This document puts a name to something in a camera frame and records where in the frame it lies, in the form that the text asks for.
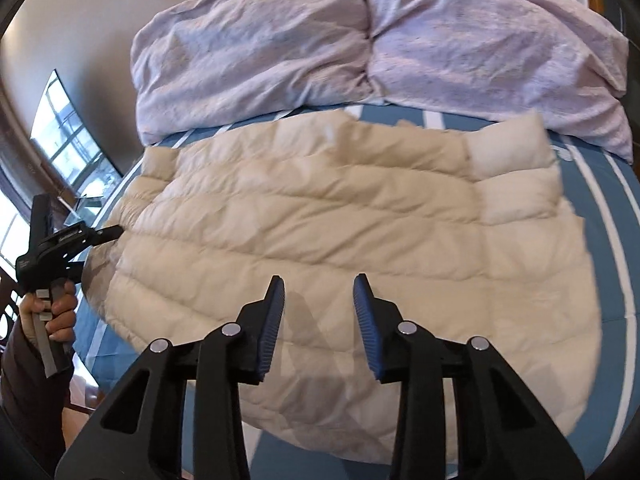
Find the person's left hand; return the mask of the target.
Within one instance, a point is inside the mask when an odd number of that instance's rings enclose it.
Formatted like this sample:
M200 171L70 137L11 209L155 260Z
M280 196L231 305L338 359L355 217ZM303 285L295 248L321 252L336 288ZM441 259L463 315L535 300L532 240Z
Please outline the person's left hand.
M64 284L63 295L55 300L51 306L52 320L47 322L46 331L50 341L61 344L71 344L75 341L75 325L78 301L76 297L76 287L71 281ZM27 340L35 347L38 347L38 340L34 327L32 315L44 310L42 300L33 294L27 294L20 303L20 315L23 332Z

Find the person's left forearm sleeve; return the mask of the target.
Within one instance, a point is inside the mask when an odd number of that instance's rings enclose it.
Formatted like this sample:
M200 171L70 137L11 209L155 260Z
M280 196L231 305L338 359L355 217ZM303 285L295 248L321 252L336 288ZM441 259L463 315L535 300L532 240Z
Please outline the person's left forearm sleeve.
M62 414L72 366L48 377L20 324L1 358L1 477L52 479L66 451Z

